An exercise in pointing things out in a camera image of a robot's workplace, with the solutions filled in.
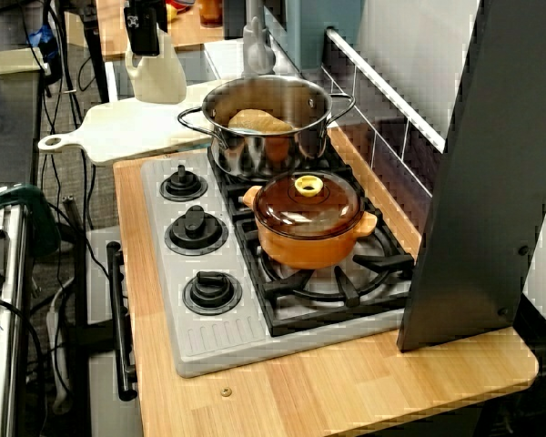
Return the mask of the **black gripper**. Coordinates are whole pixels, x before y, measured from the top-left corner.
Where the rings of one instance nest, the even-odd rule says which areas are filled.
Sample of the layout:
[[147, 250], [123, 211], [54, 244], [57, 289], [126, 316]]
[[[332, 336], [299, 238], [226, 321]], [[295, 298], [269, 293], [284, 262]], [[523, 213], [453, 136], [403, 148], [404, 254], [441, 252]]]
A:
[[138, 56], [158, 56], [157, 26], [167, 32], [165, 0], [127, 0], [124, 20], [131, 51]]

